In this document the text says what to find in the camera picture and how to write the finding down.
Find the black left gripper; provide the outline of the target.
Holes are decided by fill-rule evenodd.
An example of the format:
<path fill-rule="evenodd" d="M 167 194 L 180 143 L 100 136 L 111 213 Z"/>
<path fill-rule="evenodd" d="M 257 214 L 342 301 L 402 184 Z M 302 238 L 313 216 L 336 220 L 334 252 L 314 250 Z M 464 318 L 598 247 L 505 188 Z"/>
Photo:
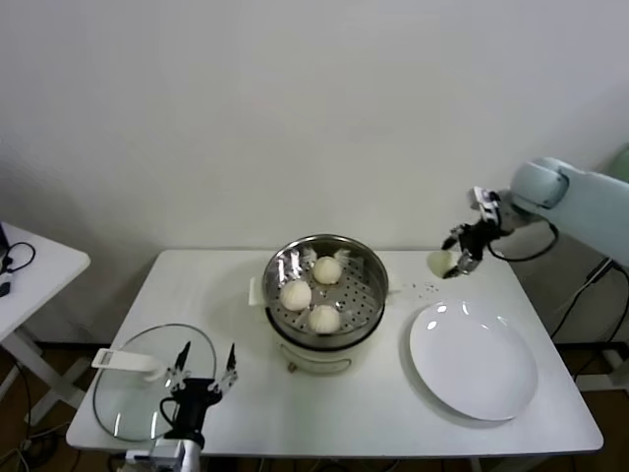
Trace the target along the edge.
<path fill-rule="evenodd" d="M 190 378 L 192 371 L 187 368 L 187 361 L 191 344 L 191 341 L 185 343 L 175 363 L 167 369 L 164 386 L 174 391 L 166 402 L 175 405 L 174 413 L 166 415 L 170 426 L 166 433 L 168 440 L 203 441 L 202 427 L 207 410 L 219 403 L 222 394 L 227 394 L 238 379 L 235 344 L 231 345 L 225 370 L 218 381 Z"/>

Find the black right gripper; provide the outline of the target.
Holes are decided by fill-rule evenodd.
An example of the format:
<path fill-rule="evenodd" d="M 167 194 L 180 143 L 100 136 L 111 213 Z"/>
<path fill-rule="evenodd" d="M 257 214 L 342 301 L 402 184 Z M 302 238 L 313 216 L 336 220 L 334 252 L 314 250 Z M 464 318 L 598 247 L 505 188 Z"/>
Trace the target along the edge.
<path fill-rule="evenodd" d="M 473 272 L 484 256 L 486 246 L 496 239 L 496 225 L 492 222 L 479 220 L 475 224 L 459 224 L 455 226 L 443 241 L 442 249 L 451 249 L 459 243 L 462 250 L 456 264 L 448 269 L 445 279 Z"/>

